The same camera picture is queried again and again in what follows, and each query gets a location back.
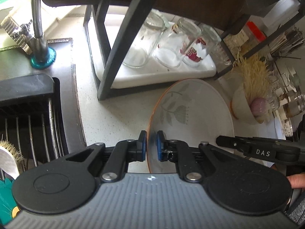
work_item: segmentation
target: white plate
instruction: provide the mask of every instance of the white plate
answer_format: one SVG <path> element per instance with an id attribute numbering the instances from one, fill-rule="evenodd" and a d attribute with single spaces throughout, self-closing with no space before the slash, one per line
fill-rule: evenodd
<path id="1" fill-rule="evenodd" d="M 156 133 L 198 147 L 216 145 L 219 135 L 234 137 L 230 111 L 221 95 L 200 79 L 186 79 L 169 87 L 157 102 L 148 127 L 147 162 L 151 173 L 175 173 L 174 163 L 158 161 Z"/>

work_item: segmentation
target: white tray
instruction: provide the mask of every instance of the white tray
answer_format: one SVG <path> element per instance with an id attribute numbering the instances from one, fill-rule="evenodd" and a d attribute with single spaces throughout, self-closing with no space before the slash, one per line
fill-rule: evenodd
<path id="1" fill-rule="evenodd" d="M 106 15 L 105 27 L 111 47 L 113 46 L 124 17 L 124 15 Z M 92 19 L 89 21 L 88 28 L 94 67 L 97 77 L 101 80 L 104 73 L 104 65 L 101 59 L 96 29 Z M 134 69 L 121 65 L 112 84 L 112 88 L 123 89 L 155 83 L 178 81 L 186 78 L 212 77 L 215 73 L 216 66 L 210 56 L 207 56 L 203 61 L 201 61 L 198 68 L 191 68 L 184 63 L 181 63 L 178 68 L 174 69 L 164 67 L 151 57 L 148 63 L 142 68 Z"/>

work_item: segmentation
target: kitchen counter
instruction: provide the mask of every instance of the kitchen counter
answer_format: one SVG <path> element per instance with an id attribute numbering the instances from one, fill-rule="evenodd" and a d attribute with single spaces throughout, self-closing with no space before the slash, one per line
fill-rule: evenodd
<path id="1" fill-rule="evenodd" d="M 0 39 L 5 38 L 5 33 L 0 29 Z M 71 14 L 62 19 L 59 26 L 49 35 L 49 39 L 66 37 L 73 38 L 72 56 L 76 66 L 78 101 L 87 145 L 104 142 L 106 146 L 114 146 L 120 140 L 136 139 L 141 130 L 147 129 L 153 108 L 165 89 L 98 101 L 81 14 Z M 228 104 L 232 90 L 223 89 L 228 86 L 227 80 L 221 78 L 209 83 L 220 92 Z M 277 138 L 273 118 L 255 126 L 235 119 L 233 122 L 237 136 Z M 131 163 L 129 172 L 147 173 L 147 163 Z"/>

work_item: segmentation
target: red onion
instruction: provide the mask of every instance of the red onion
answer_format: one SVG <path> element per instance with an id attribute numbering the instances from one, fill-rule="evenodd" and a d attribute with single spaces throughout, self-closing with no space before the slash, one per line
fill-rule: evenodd
<path id="1" fill-rule="evenodd" d="M 253 100 L 250 105 L 251 112 L 254 116 L 262 116 L 267 112 L 267 100 L 259 97 Z"/>

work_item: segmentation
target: human hand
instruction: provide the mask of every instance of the human hand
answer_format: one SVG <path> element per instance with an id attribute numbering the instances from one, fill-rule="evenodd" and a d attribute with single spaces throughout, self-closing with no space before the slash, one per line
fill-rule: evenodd
<path id="1" fill-rule="evenodd" d="M 287 178 L 291 188 L 305 188 L 305 173 L 295 174 Z"/>

